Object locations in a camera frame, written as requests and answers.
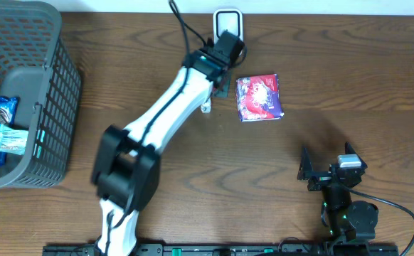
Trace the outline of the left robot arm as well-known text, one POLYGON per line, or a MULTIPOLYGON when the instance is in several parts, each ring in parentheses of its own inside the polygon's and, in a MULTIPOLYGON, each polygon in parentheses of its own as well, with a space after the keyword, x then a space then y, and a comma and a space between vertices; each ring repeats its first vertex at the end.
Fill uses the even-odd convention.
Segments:
POLYGON ((103 214, 101 255, 132 254, 139 213, 158 188, 166 145, 246 53, 242 36, 222 32, 216 42, 188 53, 167 91, 141 117, 105 130, 91 176, 103 214))

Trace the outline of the teal wet wipes pack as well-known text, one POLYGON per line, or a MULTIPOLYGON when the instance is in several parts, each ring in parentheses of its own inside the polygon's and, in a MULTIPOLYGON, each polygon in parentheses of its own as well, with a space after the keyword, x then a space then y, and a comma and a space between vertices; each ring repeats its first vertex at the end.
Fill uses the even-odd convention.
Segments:
POLYGON ((23 155, 28 138, 27 130, 12 129, 0 126, 0 152, 23 155))

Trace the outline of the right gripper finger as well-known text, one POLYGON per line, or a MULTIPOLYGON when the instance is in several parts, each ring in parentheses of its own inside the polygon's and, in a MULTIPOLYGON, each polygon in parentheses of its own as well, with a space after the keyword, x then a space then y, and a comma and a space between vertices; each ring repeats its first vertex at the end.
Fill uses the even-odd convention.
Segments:
POLYGON ((366 162, 356 153, 356 151, 354 150, 354 148, 352 147, 352 145, 349 142, 345 143, 345 154, 348 155, 355 155, 356 158, 361 162, 361 168, 362 169, 367 169, 368 165, 366 164, 366 162))
POLYGON ((298 180, 308 180, 313 174, 312 163, 309 158, 309 153, 306 147, 302 147, 301 161, 299 165, 299 171, 297 174, 298 180))

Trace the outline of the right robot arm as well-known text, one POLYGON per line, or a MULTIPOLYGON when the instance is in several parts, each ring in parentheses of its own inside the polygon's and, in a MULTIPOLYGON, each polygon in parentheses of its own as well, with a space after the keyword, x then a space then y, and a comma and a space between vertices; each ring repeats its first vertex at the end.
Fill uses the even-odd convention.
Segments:
POLYGON ((366 201, 353 201, 351 189, 361 183, 367 164, 345 143, 345 153, 327 171, 315 171, 306 147, 302 148, 297 179, 308 191, 323 196, 321 219, 331 238, 322 243, 325 255, 370 255, 369 241, 376 236, 378 208, 366 201))

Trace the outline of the red purple snack packet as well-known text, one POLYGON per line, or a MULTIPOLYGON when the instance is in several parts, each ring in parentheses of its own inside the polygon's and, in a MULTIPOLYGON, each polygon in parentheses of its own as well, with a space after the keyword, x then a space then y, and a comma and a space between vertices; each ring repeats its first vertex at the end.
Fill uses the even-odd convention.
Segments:
POLYGON ((238 78, 235 95, 241 122, 282 119, 285 115, 277 74, 238 78))

